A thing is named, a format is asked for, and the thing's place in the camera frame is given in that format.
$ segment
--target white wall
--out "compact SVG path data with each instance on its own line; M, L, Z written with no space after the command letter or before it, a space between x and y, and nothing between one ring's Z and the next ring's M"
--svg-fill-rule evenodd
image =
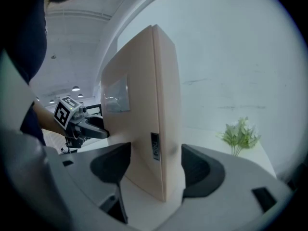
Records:
M104 27L94 57L94 67L96 68L97 73L93 79L95 85L101 81L101 73L106 64L105 59L109 58L109 50L114 47L113 44L116 44L117 37L131 19L134 18L144 7L150 4L151 1L154 0L124 0L112 16L111 20Z
M109 61L113 58L113 56L116 53L117 53L117 38L113 39L113 41L111 42L110 47L108 48L106 55L103 58L103 62L101 65L101 71L97 76L97 79L99 80L99 84L94 87L93 96L95 97L98 103L101 103L101 73L102 73L102 70L105 68L105 66L109 63Z
M176 45L184 126L224 131L248 116L279 177L307 152L308 51L276 0L155 0L118 49L159 24Z
M44 62L30 82L42 105L49 105L56 95L71 92L92 97L94 54L106 22L83 17L47 16L47 52ZM72 92L79 86L81 92Z

